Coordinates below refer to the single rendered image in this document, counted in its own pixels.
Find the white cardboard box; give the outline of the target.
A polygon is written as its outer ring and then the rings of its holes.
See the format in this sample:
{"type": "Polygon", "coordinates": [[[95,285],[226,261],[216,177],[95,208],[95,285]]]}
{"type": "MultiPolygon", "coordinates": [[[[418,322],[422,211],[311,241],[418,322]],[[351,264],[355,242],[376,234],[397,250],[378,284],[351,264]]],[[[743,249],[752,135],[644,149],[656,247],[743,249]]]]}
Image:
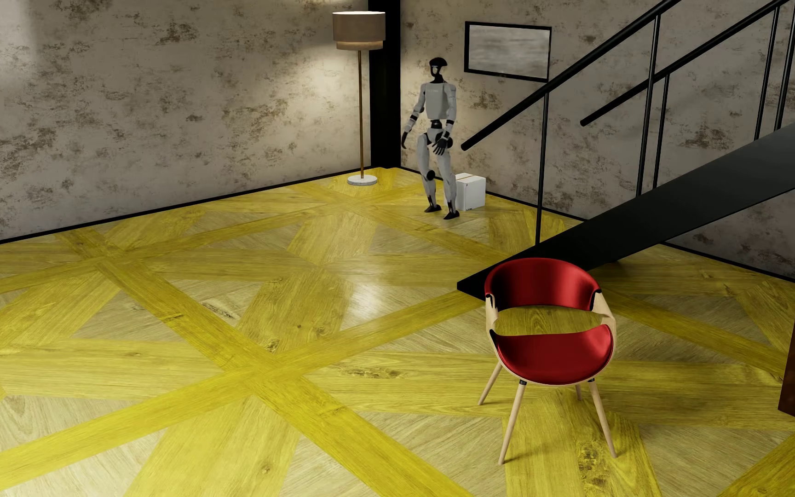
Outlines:
{"type": "Polygon", "coordinates": [[[469,173],[456,174],[456,208],[470,210],[483,207],[486,199],[487,179],[469,173]]]}

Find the white humanoid robot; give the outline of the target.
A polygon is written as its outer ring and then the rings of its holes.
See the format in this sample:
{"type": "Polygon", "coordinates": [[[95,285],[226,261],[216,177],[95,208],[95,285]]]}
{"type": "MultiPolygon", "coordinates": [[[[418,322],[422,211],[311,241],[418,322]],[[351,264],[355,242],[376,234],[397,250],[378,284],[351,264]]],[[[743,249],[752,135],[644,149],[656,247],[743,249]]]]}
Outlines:
{"type": "MultiPolygon", "coordinates": [[[[447,133],[451,137],[451,131],[457,119],[457,88],[444,80],[442,71],[447,66],[447,61],[444,58],[433,58],[428,64],[430,74],[434,79],[421,85],[418,102],[403,131],[411,132],[422,111],[425,110],[430,120],[430,126],[424,134],[418,137],[416,153],[428,200],[425,212],[434,212],[441,210],[441,206],[436,202],[436,175],[429,164],[429,147],[432,146],[434,150],[436,136],[439,133],[447,133]]],[[[456,208],[456,177],[451,170],[449,150],[443,155],[437,156],[437,165],[443,178],[444,199],[448,207],[448,213],[444,219],[452,220],[458,218],[459,213],[456,208]]]]}

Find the framed grey wall picture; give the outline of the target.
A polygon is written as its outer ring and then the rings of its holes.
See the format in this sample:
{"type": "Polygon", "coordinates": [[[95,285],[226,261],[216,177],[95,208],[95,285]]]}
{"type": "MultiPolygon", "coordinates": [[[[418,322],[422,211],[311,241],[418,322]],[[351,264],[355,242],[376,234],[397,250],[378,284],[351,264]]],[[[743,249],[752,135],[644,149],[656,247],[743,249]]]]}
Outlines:
{"type": "Polygon", "coordinates": [[[552,28],[466,22],[465,72],[547,82],[552,28]]]}

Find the black staircase with railing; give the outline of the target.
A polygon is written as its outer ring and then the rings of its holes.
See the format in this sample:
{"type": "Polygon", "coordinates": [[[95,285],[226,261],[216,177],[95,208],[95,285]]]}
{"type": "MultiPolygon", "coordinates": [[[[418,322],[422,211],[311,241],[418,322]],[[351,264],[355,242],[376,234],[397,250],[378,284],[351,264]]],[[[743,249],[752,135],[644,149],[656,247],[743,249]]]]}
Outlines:
{"type": "MultiPolygon", "coordinates": [[[[662,0],[644,12],[563,72],[554,78],[549,78],[543,87],[464,141],[460,148],[469,150],[535,102],[542,98],[546,100],[553,90],[650,23],[655,23],[657,28],[653,45],[655,49],[657,47],[655,39],[662,14],[680,1],[662,0]]],[[[658,73],[654,72],[655,55],[652,55],[647,80],[592,112],[580,121],[581,126],[586,126],[623,104],[642,89],[646,89],[647,92],[646,112],[649,112],[651,89],[656,81],[675,73],[770,12],[778,11],[787,2],[789,0],[771,0],[658,73]]],[[[517,258],[545,256],[590,270],[655,244],[665,243],[688,231],[795,189],[795,123],[780,129],[795,45],[795,4],[792,15],[776,124],[772,133],[764,138],[759,138],[757,134],[757,138],[752,143],[701,165],[690,173],[666,182],[663,186],[653,186],[653,189],[645,194],[640,192],[640,184],[634,199],[603,212],[581,226],[576,226],[544,242],[535,243],[533,247],[512,255],[499,265],[517,258]]]]}

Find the floor lamp with brown shade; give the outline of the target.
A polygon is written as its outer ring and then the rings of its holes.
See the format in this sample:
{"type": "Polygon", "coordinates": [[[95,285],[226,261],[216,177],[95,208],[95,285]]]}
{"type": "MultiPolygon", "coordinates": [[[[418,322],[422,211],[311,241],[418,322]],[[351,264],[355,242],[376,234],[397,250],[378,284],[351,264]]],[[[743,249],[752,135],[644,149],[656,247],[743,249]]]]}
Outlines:
{"type": "Polygon", "coordinates": [[[372,186],[377,177],[365,175],[364,126],[363,126],[363,84],[362,51],[381,50],[385,40],[385,12],[345,11],[333,12],[333,35],[338,50],[356,51],[358,60],[359,90],[359,174],[349,176],[347,182],[352,186],[372,186]]]}

